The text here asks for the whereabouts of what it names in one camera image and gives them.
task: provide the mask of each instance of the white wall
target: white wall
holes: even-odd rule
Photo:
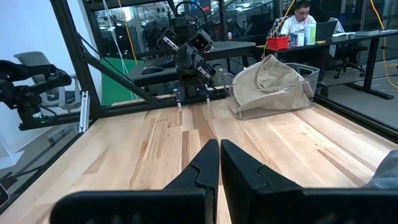
[[[90,41],[92,38],[88,34],[78,1],[80,0],[68,0],[69,7],[78,32]],[[0,18],[0,60],[18,63],[15,54],[41,51],[58,68],[69,74],[75,73],[50,0],[1,0]],[[101,74],[92,68],[91,75],[100,97]],[[25,80],[16,84],[31,85],[33,82]],[[12,151],[20,149],[48,129],[19,131],[19,123],[21,121],[17,111],[11,111],[4,103],[0,103],[0,135]]]

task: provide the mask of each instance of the eyeglasses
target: eyeglasses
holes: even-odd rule
[[[304,16],[304,15],[309,15],[310,11],[307,12],[299,12],[298,10],[296,10],[297,13],[299,13],[300,15]]]

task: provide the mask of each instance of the beige cloth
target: beige cloth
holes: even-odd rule
[[[242,119],[306,108],[313,97],[308,81],[273,55],[239,73],[233,92],[230,108]]]

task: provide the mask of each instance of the wooden table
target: wooden table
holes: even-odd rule
[[[80,190],[161,189],[213,138],[230,139],[306,187],[360,187],[397,147],[319,105],[247,121],[236,120],[226,100],[100,119],[0,223],[48,223],[54,202]],[[222,185],[218,200],[218,222],[230,223]]]

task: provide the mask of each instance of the yellow cable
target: yellow cable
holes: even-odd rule
[[[372,8],[373,8],[374,12],[376,13],[377,18],[379,19],[379,23],[380,23],[380,25],[381,25],[381,28],[382,28],[383,30],[385,30],[385,29],[384,29],[383,22],[381,21],[380,15],[379,15],[379,13],[377,12],[376,7],[374,7],[373,0],[370,0],[370,1],[371,1],[371,5],[372,5]],[[386,37],[383,37],[383,39],[384,39],[384,46],[386,46]],[[385,48],[383,48],[383,62],[384,62],[384,69],[385,69],[385,71],[386,71],[386,77],[387,77],[388,82],[389,82],[394,88],[398,89],[398,86],[394,85],[393,82],[390,80],[390,77],[388,76],[388,69],[387,69],[387,63],[386,63],[386,50],[385,50]]]
[[[276,29],[272,32],[272,34],[270,36],[273,36],[275,34],[275,32],[279,29],[280,25],[284,23],[287,14],[290,12],[290,9],[292,8],[292,6],[294,5],[295,0],[292,1],[292,3],[290,3],[289,8],[287,8],[287,11],[284,15],[284,17],[282,18],[282,20],[279,22],[278,26],[276,27]],[[266,56],[266,48],[267,48],[267,44],[268,44],[268,39],[266,41],[266,44],[264,45],[264,51],[262,53],[262,57],[264,58]]]
[[[123,12],[122,4],[120,3],[120,0],[118,0],[118,2],[119,2],[120,10]],[[136,65],[137,65],[137,57],[136,57],[136,53],[135,53],[135,51],[134,51],[134,47],[132,46],[132,40],[131,40],[129,28],[128,28],[128,26],[127,26],[126,20],[123,20],[123,21],[124,21],[124,26],[125,26],[125,28],[126,28],[127,36],[129,37],[130,47],[131,47],[131,51],[132,51],[132,56],[134,57],[134,60],[136,61]]]

